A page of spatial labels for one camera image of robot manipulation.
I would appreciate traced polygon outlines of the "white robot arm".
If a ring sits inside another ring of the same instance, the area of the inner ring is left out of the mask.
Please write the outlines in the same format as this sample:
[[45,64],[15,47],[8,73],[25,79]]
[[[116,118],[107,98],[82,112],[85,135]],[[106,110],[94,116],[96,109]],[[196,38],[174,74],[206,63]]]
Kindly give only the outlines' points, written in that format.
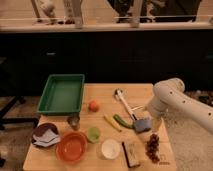
[[185,84],[179,78],[157,82],[146,110],[152,117],[160,118],[169,107],[175,108],[213,134],[213,107],[190,98],[184,91]]

